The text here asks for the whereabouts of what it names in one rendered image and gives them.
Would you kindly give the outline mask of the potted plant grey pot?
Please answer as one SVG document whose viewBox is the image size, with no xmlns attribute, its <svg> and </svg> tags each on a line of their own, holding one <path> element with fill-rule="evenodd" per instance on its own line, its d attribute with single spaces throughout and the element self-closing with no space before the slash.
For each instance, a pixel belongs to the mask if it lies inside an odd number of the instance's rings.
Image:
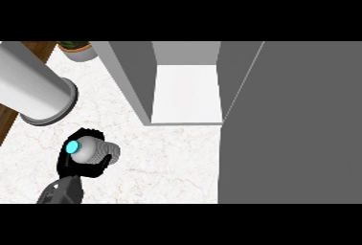
<svg viewBox="0 0 362 245">
<path fill-rule="evenodd" d="M 89 41 L 56 41 L 58 48 L 75 62 L 90 61 L 98 54 Z"/>
</svg>

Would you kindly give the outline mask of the dark grey cabinet door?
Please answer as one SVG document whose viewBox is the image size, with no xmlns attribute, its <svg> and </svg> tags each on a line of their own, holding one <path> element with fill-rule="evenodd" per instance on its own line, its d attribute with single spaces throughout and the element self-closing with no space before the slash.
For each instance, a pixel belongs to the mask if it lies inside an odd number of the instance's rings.
<svg viewBox="0 0 362 245">
<path fill-rule="evenodd" d="M 220 129 L 217 201 L 362 203 L 362 42 L 267 42 Z"/>
</svg>

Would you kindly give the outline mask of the white paper towel roll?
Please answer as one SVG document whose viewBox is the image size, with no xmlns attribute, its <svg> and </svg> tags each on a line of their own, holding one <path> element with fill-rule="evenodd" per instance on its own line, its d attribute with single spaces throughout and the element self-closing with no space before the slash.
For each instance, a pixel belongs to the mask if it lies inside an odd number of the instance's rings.
<svg viewBox="0 0 362 245">
<path fill-rule="evenodd" d="M 19 41 L 0 41 L 0 103 L 36 126 L 59 122 L 78 101 L 78 87 Z"/>
</svg>

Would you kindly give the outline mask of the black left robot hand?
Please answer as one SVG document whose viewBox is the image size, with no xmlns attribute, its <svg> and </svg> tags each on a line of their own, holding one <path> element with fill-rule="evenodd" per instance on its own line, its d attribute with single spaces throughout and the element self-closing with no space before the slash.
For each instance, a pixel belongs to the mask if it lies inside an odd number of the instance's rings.
<svg viewBox="0 0 362 245">
<path fill-rule="evenodd" d="M 103 170 L 109 165 L 112 155 L 108 154 L 98 164 L 78 164 L 70 154 L 67 153 L 67 144 L 75 141 L 80 137 L 90 136 L 99 140 L 105 139 L 103 132 L 96 129 L 80 128 L 78 131 L 68 137 L 61 147 L 58 162 L 56 162 L 56 172 L 59 178 L 68 176 L 81 176 L 89 178 L 98 178 L 103 174 Z"/>
</svg>

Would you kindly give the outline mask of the grey open cabinet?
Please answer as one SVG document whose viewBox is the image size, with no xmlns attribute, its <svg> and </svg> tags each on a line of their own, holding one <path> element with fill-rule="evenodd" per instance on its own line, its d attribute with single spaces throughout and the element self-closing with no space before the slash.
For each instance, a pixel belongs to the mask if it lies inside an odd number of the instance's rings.
<svg viewBox="0 0 362 245">
<path fill-rule="evenodd" d="M 222 125 L 262 41 L 95 41 L 145 125 Z"/>
</svg>

